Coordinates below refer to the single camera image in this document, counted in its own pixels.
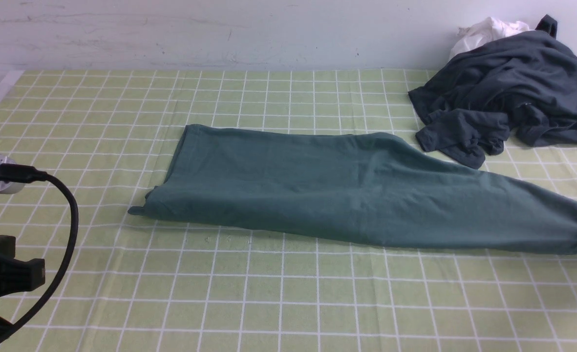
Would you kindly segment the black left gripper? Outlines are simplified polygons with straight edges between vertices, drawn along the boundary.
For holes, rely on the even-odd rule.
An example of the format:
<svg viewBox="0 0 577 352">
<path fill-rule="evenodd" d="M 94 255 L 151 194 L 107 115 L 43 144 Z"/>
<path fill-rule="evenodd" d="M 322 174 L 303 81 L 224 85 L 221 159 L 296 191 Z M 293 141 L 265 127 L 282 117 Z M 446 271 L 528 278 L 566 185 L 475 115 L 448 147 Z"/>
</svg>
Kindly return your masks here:
<svg viewBox="0 0 577 352">
<path fill-rule="evenodd" d="M 45 283 L 45 260 L 21 261 L 16 256 L 16 238 L 0 235 L 0 298 L 30 292 Z"/>
</svg>

